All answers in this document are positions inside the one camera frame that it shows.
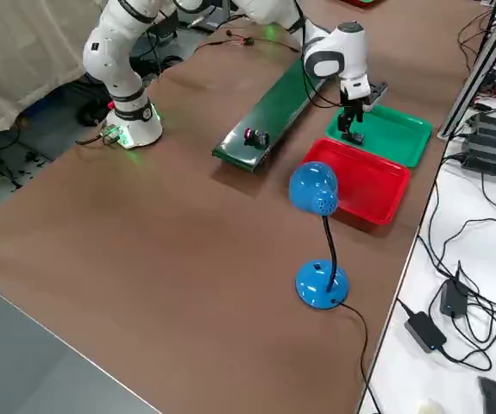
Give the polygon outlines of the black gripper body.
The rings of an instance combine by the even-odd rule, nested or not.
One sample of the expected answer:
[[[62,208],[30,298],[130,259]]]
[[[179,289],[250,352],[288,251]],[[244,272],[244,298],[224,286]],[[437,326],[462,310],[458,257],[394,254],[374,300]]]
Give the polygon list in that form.
[[[371,87],[367,81],[340,82],[340,100],[344,108],[369,112],[372,109],[370,97]]]

